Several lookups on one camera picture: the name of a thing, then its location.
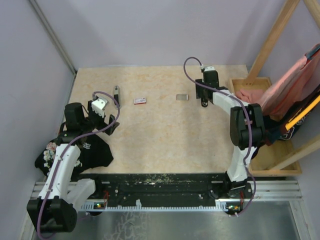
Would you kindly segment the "black silver stapler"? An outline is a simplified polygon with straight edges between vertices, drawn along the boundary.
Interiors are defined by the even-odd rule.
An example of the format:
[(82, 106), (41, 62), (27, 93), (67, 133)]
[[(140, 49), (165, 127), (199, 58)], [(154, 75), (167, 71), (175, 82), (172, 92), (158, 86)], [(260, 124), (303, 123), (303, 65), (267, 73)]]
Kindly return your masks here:
[(117, 106), (121, 108), (121, 94), (120, 87), (116, 85), (113, 89), (113, 98), (117, 101)]

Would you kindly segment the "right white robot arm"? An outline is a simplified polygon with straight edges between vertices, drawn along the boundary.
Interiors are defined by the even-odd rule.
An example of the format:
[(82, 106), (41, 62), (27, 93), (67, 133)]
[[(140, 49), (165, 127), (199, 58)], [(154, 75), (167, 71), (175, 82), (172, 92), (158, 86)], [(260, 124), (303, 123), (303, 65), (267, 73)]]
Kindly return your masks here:
[(213, 190), (213, 196), (235, 198), (247, 185), (248, 167), (265, 136), (261, 106), (242, 101), (226, 87), (221, 87), (218, 72), (213, 67), (202, 70), (202, 78), (195, 80), (195, 90), (202, 107), (207, 107), (211, 102), (230, 117), (229, 136), (233, 144), (231, 164), (224, 174), (222, 185)]

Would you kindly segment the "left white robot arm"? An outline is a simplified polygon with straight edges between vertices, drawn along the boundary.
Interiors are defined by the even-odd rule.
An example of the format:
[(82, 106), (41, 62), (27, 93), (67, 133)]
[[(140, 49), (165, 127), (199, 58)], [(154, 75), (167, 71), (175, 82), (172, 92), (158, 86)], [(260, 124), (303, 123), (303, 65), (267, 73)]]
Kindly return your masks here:
[(119, 126), (114, 115), (105, 122), (107, 104), (102, 97), (88, 101), (87, 108), (79, 102), (67, 104), (58, 136), (35, 160), (35, 167), (47, 176), (38, 197), (26, 207), (38, 234), (72, 232), (86, 200), (103, 195), (104, 186), (96, 179), (80, 179), (73, 190), (68, 187), (80, 173), (107, 167), (114, 159), (109, 145), (93, 133), (97, 130), (110, 136)]

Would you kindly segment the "grey staple box tray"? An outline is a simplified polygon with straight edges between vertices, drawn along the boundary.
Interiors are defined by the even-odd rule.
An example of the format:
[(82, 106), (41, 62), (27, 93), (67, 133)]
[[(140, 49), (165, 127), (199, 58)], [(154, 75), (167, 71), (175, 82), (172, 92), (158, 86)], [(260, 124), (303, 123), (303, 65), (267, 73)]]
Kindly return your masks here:
[(188, 94), (177, 94), (176, 95), (176, 100), (177, 101), (188, 101), (189, 100), (189, 95)]

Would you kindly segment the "black floral t-shirt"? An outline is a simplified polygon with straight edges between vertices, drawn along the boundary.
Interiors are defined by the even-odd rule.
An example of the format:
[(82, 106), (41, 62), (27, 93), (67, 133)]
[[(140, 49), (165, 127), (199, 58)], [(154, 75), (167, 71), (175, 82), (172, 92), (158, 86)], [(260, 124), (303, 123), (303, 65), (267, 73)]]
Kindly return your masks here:
[[(56, 156), (56, 148), (57, 139), (53, 139), (34, 162), (34, 166), (40, 169), (45, 176), (48, 176), (51, 171)], [(79, 149), (80, 156), (74, 164), (72, 178), (88, 169), (108, 167), (114, 159), (109, 145), (97, 135), (88, 136)]]

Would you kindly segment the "red staple box sleeve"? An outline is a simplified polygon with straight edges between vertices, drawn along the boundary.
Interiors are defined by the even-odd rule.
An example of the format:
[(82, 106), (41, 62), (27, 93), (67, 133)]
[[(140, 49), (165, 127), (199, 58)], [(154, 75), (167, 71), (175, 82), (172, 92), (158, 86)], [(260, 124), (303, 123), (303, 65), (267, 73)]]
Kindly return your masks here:
[(146, 103), (147, 103), (147, 99), (145, 97), (138, 97), (133, 100), (134, 105), (141, 105)]

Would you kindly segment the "dark navy garment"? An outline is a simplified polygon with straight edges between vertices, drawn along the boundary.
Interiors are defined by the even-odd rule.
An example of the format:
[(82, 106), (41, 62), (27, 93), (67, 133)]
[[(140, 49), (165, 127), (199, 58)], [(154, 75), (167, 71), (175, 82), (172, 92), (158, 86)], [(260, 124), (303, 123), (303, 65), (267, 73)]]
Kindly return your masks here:
[(257, 147), (252, 155), (255, 158), (259, 149), (266, 145), (271, 146), (276, 141), (290, 140), (295, 133), (300, 129), (308, 114), (317, 105), (315, 100), (320, 96), (320, 92), (310, 94), (302, 101), (295, 102), (287, 111), (287, 113), (280, 120), (273, 120), (269, 115), (263, 117), (265, 128), (264, 139)]

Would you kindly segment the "wooden tray box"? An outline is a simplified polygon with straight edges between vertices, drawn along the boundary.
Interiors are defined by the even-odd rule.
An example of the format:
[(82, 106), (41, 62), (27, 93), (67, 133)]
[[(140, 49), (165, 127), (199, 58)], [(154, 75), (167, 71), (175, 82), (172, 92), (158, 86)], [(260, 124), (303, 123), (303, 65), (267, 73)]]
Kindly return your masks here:
[[(258, 77), (253, 84), (245, 84), (243, 78), (231, 78), (228, 84), (233, 93), (241, 89), (266, 91), (271, 85), (268, 77)], [(293, 150), (293, 144), (290, 140), (278, 140), (271, 146), (262, 146), (256, 157), (251, 160), (249, 170), (255, 177), (298, 176), (302, 173), (302, 170), (297, 161), (282, 169), (272, 169), (272, 167), (280, 164), (283, 158)]]

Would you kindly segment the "pink cloth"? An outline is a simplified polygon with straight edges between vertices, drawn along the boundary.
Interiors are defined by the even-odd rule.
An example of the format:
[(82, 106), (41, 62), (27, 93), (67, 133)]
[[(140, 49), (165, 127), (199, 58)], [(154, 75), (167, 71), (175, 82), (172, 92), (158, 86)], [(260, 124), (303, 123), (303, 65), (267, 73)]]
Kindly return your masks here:
[(235, 95), (250, 104), (259, 104), (263, 115), (284, 116), (295, 103), (320, 85), (320, 45), (305, 53), (267, 90), (240, 89)]

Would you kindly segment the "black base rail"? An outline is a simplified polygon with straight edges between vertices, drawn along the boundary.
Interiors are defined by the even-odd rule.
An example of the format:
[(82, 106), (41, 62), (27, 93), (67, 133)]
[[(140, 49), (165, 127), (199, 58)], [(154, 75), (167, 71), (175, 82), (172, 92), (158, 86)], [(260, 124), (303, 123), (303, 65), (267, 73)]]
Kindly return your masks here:
[(85, 173), (77, 179), (93, 179), (97, 187), (89, 199), (108, 207), (136, 201), (147, 208), (214, 207), (218, 200), (240, 204), (253, 195), (249, 182), (230, 183), (225, 173)]

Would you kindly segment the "wooden rack frame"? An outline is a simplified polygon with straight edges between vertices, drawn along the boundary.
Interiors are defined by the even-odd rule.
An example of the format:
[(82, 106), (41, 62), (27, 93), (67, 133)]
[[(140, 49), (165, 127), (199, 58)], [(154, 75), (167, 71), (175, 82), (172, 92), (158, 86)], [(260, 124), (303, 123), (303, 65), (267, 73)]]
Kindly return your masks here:
[[(262, 45), (260, 52), (258, 53), (251, 70), (249, 71), (246, 78), (244, 78), (244, 83), (246, 85), (252, 85), (257, 78), (258, 74), (264, 66), (266, 60), (268, 59), (270, 53), (275, 47), (279, 37), (281, 36), (283, 30), (285, 29), (287, 23), (289, 22), (292, 14), (294, 13), (296, 7), (298, 6), (298, 0), (286, 0), (276, 18), (264, 44)], [(309, 154), (317, 151), (320, 148), (320, 136), (317, 135), (304, 143), (297, 149), (293, 149), (291, 153), (282, 158), (281, 163), (272, 167), (275, 169), (283, 169), (292, 163), (298, 162), (300, 159), (308, 156)]]

